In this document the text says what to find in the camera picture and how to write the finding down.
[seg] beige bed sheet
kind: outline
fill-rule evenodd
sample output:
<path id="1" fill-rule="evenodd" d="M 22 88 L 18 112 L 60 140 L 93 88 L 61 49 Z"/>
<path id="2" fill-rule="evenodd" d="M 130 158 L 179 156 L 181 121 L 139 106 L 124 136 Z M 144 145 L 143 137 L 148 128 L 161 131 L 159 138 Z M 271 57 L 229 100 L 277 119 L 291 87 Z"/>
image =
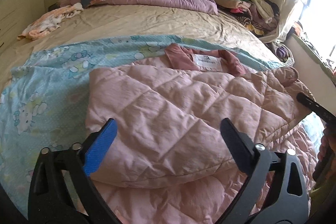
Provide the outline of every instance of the beige bed sheet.
<path id="1" fill-rule="evenodd" d="M 58 45 L 120 35 L 175 34 L 239 47 L 265 61 L 279 61 L 266 46 L 235 19 L 220 13 L 145 5 L 104 5 L 85 9 L 61 27 L 35 41 L 15 41 L 0 55 L 0 91 L 11 82 L 10 69 L 23 65 L 36 51 Z"/>

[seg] white clothing tag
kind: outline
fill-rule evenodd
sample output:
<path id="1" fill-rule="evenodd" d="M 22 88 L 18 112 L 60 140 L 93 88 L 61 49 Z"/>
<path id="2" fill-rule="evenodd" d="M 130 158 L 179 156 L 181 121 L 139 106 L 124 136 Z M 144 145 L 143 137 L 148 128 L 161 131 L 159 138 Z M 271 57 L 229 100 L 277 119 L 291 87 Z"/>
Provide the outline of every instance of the white clothing tag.
<path id="1" fill-rule="evenodd" d="M 200 67 L 201 71 L 223 71 L 220 57 L 201 54 L 192 54 L 192 56 L 194 63 Z"/>

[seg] blue gripper pad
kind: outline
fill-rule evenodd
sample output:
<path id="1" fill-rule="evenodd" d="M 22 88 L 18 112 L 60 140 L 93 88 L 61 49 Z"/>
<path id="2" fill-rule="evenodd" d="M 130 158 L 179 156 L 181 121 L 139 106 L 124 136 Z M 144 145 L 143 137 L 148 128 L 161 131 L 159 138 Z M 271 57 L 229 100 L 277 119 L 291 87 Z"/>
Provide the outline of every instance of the blue gripper pad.
<path id="1" fill-rule="evenodd" d="M 87 176 L 96 172 L 117 135 L 117 122 L 109 119 L 99 136 L 85 154 L 84 172 Z"/>

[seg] quilted fabric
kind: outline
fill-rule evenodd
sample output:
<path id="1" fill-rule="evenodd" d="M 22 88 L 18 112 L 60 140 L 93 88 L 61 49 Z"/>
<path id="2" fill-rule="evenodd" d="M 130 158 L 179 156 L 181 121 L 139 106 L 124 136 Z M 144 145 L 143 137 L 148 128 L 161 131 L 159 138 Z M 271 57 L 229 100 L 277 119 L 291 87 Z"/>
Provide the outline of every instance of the quilted fabric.
<path id="1" fill-rule="evenodd" d="M 112 117 L 118 135 L 91 178 L 130 223 L 157 215 L 163 223 L 213 223 L 245 180 L 218 131 L 229 117 L 255 143 L 295 149 L 309 189 L 316 155 L 297 127 L 309 111 L 295 97 L 311 94 L 297 78 L 290 67 L 236 78 L 151 65 L 95 69 L 86 126 L 98 131 Z"/>

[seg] white curtain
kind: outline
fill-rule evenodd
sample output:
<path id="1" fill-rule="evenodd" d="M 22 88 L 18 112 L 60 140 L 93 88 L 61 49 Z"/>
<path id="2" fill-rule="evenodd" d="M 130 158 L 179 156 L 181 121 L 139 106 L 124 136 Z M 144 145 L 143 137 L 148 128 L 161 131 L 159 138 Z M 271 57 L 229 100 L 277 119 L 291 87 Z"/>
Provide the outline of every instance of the white curtain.
<path id="1" fill-rule="evenodd" d="M 302 6 L 299 4 L 299 0 L 283 0 L 280 5 L 280 20 L 278 27 L 266 36 L 259 38 L 263 43 L 286 40 L 286 35 L 292 27 L 293 23 L 298 20 L 302 11 Z"/>

